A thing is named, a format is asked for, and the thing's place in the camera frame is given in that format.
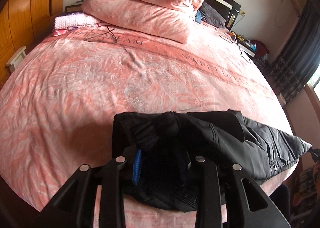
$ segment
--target curtain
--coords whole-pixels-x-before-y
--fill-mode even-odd
[[[267,80],[288,103],[305,86],[320,64],[320,15],[310,0]]]

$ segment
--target electrical outlet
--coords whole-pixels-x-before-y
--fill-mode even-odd
[[[240,9],[239,14],[240,14],[241,16],[245,16],[245,11],[243,11],[243,10]]]

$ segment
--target silver screw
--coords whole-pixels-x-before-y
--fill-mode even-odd
[[[196,161],[198,161],[198,162],[205,162],[205,157],[196,156]]]
[[[125,161],[125,157],[124,156],[119,156],[119,157],[116,157],[116,162],[118,163],[122,163]]]
[[[233,168],[235,171],[240,171],[240,170],[242,170],[242,167],[241,167],[241,165],[239,165],[239,164],[233,164],[233,165],[232,165],[232,168]]]
[[[83,164],[83,165],[80,166],[79,169],[80,169],[80,171],[87,171],[89,169],[89,165]]]

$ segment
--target dark pillow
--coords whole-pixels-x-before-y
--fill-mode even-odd
[[[218,28],[226,27],[226,20],[219,14],[215,9],[209,6],[206,2],[202,3],[202,6],[199,8],[199,11],[202,15],[202,21],[211,24]]]

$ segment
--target pink blanket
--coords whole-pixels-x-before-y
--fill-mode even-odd
[[[193,23],[192,44],[109,26],[40,43],[0,91],[0,174],[41,210],[82,164],[111,159],[113,117],[125,111],[240,110],[291,133],[257,67],[223,30]],[[263,184],[270,194],[291,169]],[[193,227],[196,213],[126,197],[127,227]]]

